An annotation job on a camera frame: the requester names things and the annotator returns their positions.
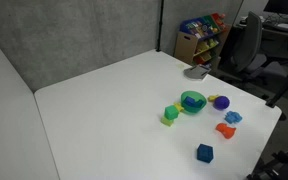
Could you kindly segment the yellow block beside bowl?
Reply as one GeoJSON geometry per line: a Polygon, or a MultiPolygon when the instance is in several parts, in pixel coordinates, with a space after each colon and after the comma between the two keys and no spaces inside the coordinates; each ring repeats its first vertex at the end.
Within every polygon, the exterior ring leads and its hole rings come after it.
{"type": "Polygon", "coordinates": [[[184,108],[181,106],[181,103],[174,103],[174,106],[179,112],[182,112],[184,108]]]}

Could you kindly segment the dark blue block in bowl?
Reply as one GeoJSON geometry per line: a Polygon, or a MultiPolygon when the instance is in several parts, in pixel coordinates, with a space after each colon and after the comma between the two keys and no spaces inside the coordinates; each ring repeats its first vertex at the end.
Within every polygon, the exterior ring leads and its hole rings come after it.
{"type": "Polygon", "coordinates": [[[196,101],[193,98],[189,97],[189,96],[187,96],[184,99],[184,103],[187,104],[188,106],[191,106],[191,107],[196,107],[197,106],[196,101]]]}

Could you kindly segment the green translucent bowl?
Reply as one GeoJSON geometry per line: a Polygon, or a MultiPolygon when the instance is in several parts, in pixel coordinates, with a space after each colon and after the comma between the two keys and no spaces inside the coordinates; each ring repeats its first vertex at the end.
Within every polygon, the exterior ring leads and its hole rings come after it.
{"type": "Polygon", "coordinates": [[[205,105],[207,104],[206,98],[199,92],[196,91],[185,91],[181,94],[181,105],[184,108],[185,111],[196,114],[199,111],[201,111],[205,105]],[[184,103],[184,99],[189,96],[193,98],[196,101],[197,106],[191,107],[184,103]]]}

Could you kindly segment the yellow toy figure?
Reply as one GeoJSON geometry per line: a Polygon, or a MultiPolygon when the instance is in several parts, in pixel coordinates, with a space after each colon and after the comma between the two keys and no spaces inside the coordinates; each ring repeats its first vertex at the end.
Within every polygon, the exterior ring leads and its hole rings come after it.
{"type": "Polygon", "coordinates": [[[219,95],[211,95],[211,96],[208,97],[208,101],[209,101],[209,102],[213,102],[213,101],[215,101],[215,99],[218,98],[218,97],[219,97],[219,95]]]}

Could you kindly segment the colourful toy bin shelf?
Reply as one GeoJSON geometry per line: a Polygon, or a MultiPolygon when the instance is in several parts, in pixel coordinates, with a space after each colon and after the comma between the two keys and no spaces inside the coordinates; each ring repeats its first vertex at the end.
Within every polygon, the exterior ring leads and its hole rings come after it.
{"type": "Polygon", "coordinates": [[[225,15],[213,13],[180,24],[174,57],[189,65],[215,65],[230,27],[225,15]]]}

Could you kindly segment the orange toy figure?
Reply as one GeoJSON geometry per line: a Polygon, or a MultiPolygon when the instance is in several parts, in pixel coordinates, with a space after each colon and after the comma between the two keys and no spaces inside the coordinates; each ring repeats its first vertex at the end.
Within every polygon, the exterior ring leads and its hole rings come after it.
{"type": "Polygon", "coordinates": [[[229,127],[225,123],[219,123],[216,126],[216,130],[219,131],[226,139],[230,139],[234,136],[236,129],[229,127]]]}

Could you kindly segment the green cube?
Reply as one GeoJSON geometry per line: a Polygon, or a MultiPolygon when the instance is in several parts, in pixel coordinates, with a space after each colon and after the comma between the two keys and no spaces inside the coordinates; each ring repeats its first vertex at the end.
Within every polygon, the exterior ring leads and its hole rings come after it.
{"type": "Polygon", "coordinates": [[[178,117],[179,111],[174,105],[165,108],[164,116],[169,120],[174,120],[178,117]]]}

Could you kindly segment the lime green small block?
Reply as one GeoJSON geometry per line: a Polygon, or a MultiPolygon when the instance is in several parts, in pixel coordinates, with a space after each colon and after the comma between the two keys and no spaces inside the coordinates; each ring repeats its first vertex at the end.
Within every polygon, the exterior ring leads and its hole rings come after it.
{"type": "Polygon", "coordinates": [[[173,120],[169,120],[169,119],[167,119],[165,116],[163,116],[163,117],[161,118],[161,123],[164,124],[164,125],[166,125],[166,126],[171,127],[172,124],[174,123],[174,121],[173,121],[173,120]]]}

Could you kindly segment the black corner pole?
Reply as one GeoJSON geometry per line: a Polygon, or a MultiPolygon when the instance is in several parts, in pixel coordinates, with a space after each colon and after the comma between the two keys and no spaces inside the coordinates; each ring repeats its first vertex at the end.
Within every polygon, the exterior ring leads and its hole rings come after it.
{"type": "Polygon", "coordinates": [[[162,36],[163,15],[164,15],[164,1],[165,0],[160,0],[160,11],[159,11],[159,19],[158,19],[156,52],[160,52],[161,51],[161,36],[162,36]]]}

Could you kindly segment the grey metal mounting plate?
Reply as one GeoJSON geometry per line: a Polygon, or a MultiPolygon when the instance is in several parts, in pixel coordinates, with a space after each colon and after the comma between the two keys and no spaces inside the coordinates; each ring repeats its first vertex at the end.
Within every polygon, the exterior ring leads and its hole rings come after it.
{"type": "Polygon", "coordinates": [[[190,80],[203,80],[210,71],[211,69],[204,65],[196,65],[185,69],[183,73],[184,76],[190,80]]]}

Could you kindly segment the purple spiky ball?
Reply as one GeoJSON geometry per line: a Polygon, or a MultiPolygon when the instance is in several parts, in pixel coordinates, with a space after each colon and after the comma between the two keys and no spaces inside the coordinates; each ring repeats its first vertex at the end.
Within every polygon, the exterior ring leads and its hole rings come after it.
{"type": "Polygon", "coordinates": [[[213,106],[217,110],[225,110],[229,107],[230,100],[226,96],[219,96],[215,99],[213,106]]]}

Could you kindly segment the grey office chair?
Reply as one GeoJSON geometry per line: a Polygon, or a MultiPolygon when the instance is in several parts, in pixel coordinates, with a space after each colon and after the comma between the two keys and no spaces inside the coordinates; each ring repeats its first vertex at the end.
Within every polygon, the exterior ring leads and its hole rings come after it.
{"type": "Polygon", "coordinates": [[[219,69],[224,74],[219,76],[220,80],[230,84],[246,84],[261,80],[266,85],[266,74],[287,76],[277,57],[260,53],[262,32],[260,17],[250,11],[246,19],[246,27],[237,42],[228,50],[227,56],[221,57],[219,69]]]}

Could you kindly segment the black tripod pole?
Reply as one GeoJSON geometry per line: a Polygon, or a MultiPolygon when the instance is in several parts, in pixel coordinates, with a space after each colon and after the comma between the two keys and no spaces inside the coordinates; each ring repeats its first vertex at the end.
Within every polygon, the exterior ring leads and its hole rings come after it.
{"type": "Polygon", "coordinates": [[[266,102],[266,106],[274,108],[279,99],[288,91],[288,81],[280,88],[274,97],[266,102]]]}

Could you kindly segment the desk with monitor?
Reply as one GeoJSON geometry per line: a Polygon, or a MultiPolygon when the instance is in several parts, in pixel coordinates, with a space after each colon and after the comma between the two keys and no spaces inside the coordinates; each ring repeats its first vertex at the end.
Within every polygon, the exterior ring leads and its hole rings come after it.
{"type": "Polygon", "coordinates": [[[242,38],[249,12],[263,22],[260,52],[288,59],[288,0],[243,0],[231,32],[232,42],[242,38]]]}

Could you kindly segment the black clamp base plate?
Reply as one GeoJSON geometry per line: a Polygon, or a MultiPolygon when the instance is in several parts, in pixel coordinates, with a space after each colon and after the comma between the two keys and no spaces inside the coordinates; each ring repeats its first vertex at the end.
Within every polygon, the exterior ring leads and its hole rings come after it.
{"type": "Polygon", "coordinates": [[[267,163],[260,158],[247,180],[288,180],[288,150],[272,154],[273,159],[267,163]]]}

